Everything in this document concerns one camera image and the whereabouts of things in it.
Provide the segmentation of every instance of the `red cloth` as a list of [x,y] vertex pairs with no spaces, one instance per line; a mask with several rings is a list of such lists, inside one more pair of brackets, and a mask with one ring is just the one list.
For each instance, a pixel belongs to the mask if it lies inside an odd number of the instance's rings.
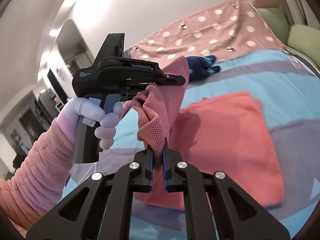
[[[260,102],[246,91],[204,98],[181,109],[170,130],[169,147],[201,172],[224,171],[263,206],[284,200],[279,163]],[[184,209],[183,195],[165,192],[162,177],[154,182],[152,194],[139,199]]]

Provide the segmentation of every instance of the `gloved hand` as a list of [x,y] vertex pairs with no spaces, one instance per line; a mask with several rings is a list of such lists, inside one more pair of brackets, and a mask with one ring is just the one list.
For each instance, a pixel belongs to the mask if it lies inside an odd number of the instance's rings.
[[100,122],[94,134],[101,139],[100,147],[103,150],[113,145],[113,137],[116,134],[116,125],[119,123],[119,115],[122,113],[121,102],[115,103],[113,112],[106,114],[102,108],[92,103],[87,98],[72,98],[63,107],[57,117],[57,125],[70,143],[75,144],[76,129],[79,116]]

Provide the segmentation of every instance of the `pink quilted sleeve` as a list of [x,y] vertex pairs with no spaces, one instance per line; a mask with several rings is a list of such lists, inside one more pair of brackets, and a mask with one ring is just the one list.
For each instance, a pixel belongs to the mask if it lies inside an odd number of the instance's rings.
[[23,236],[23,229],[28,230],[60,200],[72,156],[73,145],[54,120],[15,176],[0,180],[0,206]]

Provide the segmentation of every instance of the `silver screw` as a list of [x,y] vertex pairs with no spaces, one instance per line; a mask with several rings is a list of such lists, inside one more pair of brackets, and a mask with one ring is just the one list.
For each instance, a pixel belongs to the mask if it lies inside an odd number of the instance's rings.
[[226,177],[226,174],[222,171],[216,172],[216,178],[217,179],[224,179]]
[[177,166],[181,169],[184,169],[188,166],[188,164],[186,162],[178,162]]
[[100,172],[96,172],[91,175],[91,179],[93,179],[93,180],[99,180],[101,178],[102,178],[102,174]]
[[137,169],[137,168],[139,168],[139,166],[140,166],[140,164],[136,163],[136,162],[132,162],[132,163],[129,164],[129,167],[131,169]]

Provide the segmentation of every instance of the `green cushion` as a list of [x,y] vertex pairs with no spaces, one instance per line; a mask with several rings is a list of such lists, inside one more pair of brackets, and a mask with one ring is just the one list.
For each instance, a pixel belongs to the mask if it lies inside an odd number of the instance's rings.
[[306,25],[291,27],[288,46],[307,55],[320,66],[320,31]]
[[281,40],[283,44],[287,45],[290,25],[283,12],[276,7],[257,8],[257,11],[261,14],[275,36]]

